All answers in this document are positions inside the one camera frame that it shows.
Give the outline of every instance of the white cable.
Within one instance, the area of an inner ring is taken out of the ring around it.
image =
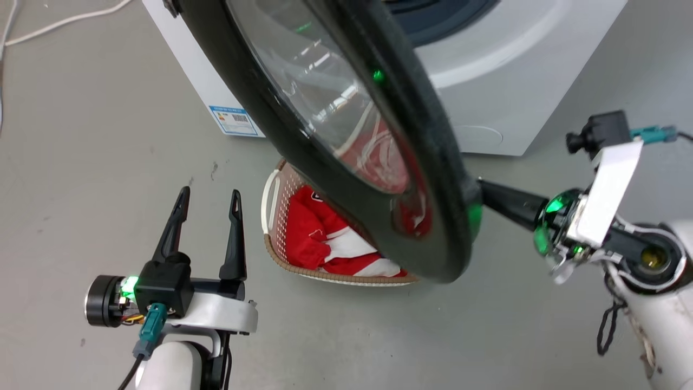
[[[17,14],[19,14],[19,0],[14,0],[12,2],[12,10],[10,11],[10,17],[7,19],[7,24],[5,24],[5,28],[3,29],[2,37],[0,37],[0,43],[2,43],[2,46],[0,46],[0,61],[2,61],[3,53],[5,51],[5,45],[7,42],[7,38],[10,36],[12,25],[15,23],[15,20],[17,20]]]
[[[3,63],[3,56],[5,54],[5,41],[10,35],[10,30],[12,30],[12,25],[17,19],[17,14],[19,14],[19,0],[14,0],[12,2],[12,10],[10,11],[10,17],[7,19],[7,24],[3,29],[2,36],[0,37],[0,133],[2,133],[2,123],[3,123],[3,99],[2,99],[2,85],[3,85],[3,68],[5,67]]]
[[[44,27],[44,28],[41,28],[40,30],[36,30],[36,31],[34,31],[33,33],[29,33],[29,34],[27,34],[27,35],[25,35],[25,36],[23,36],[23,37],[19,37],[19,38],[17,38],[17,39],[13,39],[13,40],[11,40],[11,41],[7,41],[7,42],[5,42],[5,46],[12,46],[12,45],[14,45],[14,44],[18,44],[18,43],[22,43],[22,42],[28,41],[28,40],[30,40],[30,39],[36,38],[36,37],[38,37],[38,36],[40,36],[40,35],[43,35],[43,34],[48,33],[48,32],[50,32],[50,31],[53,31],[53,30],[55,30],[56,28],[62,27],[62,26],[64,26],[64,25],[70,24],[70,23],[72,23],[72,22],[76,22],[76,21],[78,21],[78,20],[87,19],[87,18],[95,17],[95,16],[103,16],[103,15],[112,14],[113,12],[116,12],[116,11],[120,10],[122,7],[125,7],[126,5],[128,5],[129,2],[131,2],[131,1],[132,1],[132,0],[123,0],[123,1],[121,1],[120,4],[118,4],[117,6],[108,8],[108,9],[106,9],[106,10],[101,10],[101,11],[96,11],[96,12],[89,12],[89,13],[85,13],[85,14],[81,14],[81,15],[75,15],[75,16],[69,17],[69,18],[67,18],[67,19],[63,19],[63,20],[61,20],[60,22],[53,23],[53,24],[51,24],[50,26],[46,26],[46,27]]]

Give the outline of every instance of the laundry basket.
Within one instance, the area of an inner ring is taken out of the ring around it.
[[[414,276],[400,278],[365,277],[338,275],[305,269],[289,264],[286,261],[286,217],[289,210],[291,196],[303,187],[306,182],[298,173],[282,160],[277,168],[270,174],[265,183],[262,194],[262,230],[265,233],[265,246],[270,257],[281,268],[296,273],[306,278],[324,280],[325,282],[339,283],[341,285],[370,286],[370,287],[396,287],[417,282]]]

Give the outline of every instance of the cable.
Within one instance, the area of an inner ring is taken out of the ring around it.
[[[15,24],[15,20],[17,20],[17,15],[19,14],[19,0],[13,0],[12,2],[12,10],[10,11],[10,17],[7,19],[7,24],[5,24],[5,28],[3,29],[2,36],[0,37],[0,133],[2,133],[2,123],[3,123],[3,104],[2,104],[2,79],[3,79],[3,68],[4,68],[4,63],[3,63],[3,56],[5,54],[5,41],[7,40],[7,37],[10,36],[10,31],[12,30],[12,25]]]
[[[231,348],[229,348],[228,338],[226,342],[226,351],[224,353],[228,359],[226,364],[226,378],[224,379],[224,390],[229,390],[229,381],[231,380],[231,363],[233,362],[233,358],[231,357]]]
[[[613,342],[613,334],[616,332],[616,318],[618,311],[628,307],[626,303],[618,303],[615,299],[610,308],[604,311],[602,316],[602,323],[599,324],[599,333],[597,333],[597,353],[599,356],[604,356],[608,351],[609,346]],[[611,314],[611,326],[608,330],[608,335],[606,335],[606,343],[602,345],[602,339],[604,338],[604,327],[606,327],[606,322],[608,320],[608,315]]]
[[[134,360],[134,364],[132,365],[130,372],[125,376],[123,383],[121,383],[121,385],[118,386],[118,390],[125,390],[125,388],[128,387],[128,384],[132,380],[132,377],[134,377],[134,374],[137,372],[139,364],[142,363],[142,359],[144,359],[144,355],[137,355],[137,358]]]
[[[123,1],[121,1],[117,6],[114,6],[114,7],[105,9],[105,10],[96,11],[96,12],[88,12],[88,13],[85,13],[85,14],[75,15],[75,16],[73,16],[73,17],[69,17],[69,18],[67,18],[67,19],[63,19],[63,20],[61,20],[61,21],[59,21],[59,22],[56,22],[56,23],[53,23],[53,24],[51,24],[51,25],[49,25],[49,26],[46,26],[46,27],[44,27],[44,28],[41,28],[40,30],[36,30],[36,31],[34,31],[33,33],[29,33],[29,34],[27,34],[27,35],[25,35],[25,36],[23,36],[23,37],[19,37],[19,38],[13,39],[13,40],[11,40],[11,41],[7,41],[7,42],[5,42],[5,46],[12,46],[12,45],[14,45],[14,44],[18,44],[18,43],[22,43],[22,42],[28,41],[28,40],[30,40],[30,39],[36,38],[36,37],[38,37],[38,36],[40,36],[40,35],[43,35],[43,34],[48,33],[48,32],[50,32],[50,31],[53,31],[53,30],[55,30],[56,28],[63,27],[63,26],[66,25],[66,24],[70,24],[70,23],[76,22],[76,21],[78,21],[78,20],[88,19],[88,18],[90,18],[90,17],[95,17],[95,16],[103,16],[103,15],[112,14],[113,12],[116,12],[116,11],[120,10],[122,7],[125,7],[126,5],[128,5],[129,2],[131,2],[131,1],[132,1],[132,0],[123,0]]]
[[[690,134],[687,134],[687,133],[682,133],[682,132],[679,131],[679,132],[676,134],[676,136],[677,136],[677,137],[684,137],[685,139],[688,139],[689,141],[693,142],[693,135],[690,135]]]

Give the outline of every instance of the gray floor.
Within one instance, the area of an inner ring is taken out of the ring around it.
[[[26,3],[15,36],[114,2]],[[525,157],[470,156],[468,168],[549,195],[588,183],[586,157],[567,155],[562,143],[590,114],[626,108],[634,127],[692,129],[692,12],[690,2],[632,0]],[[99,273],[139,272],[188,182],[181,249],[198,276],[216,275],[231,191],[244,196],[247,296],[259,302],[260,324],[233,340],[235,389],[648,387],[624,321],[612,351],[596,354],[610,303],[598,271],[554,286],[529,234],[491,212],[472,265],[451,285],[361,289],[277,267],[258,217],[277,152],[265,140],[220,133],[140,3],[7,55],[0,388],[117,386],[136,330],[89,327],[85,290]],[[691,155],[682,142],[648,147],[625,215],[693,217],[684,203]]]

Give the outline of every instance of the washing machine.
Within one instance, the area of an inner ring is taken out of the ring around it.
[[[465,152],[522,155],[626,0],[387,1]]]

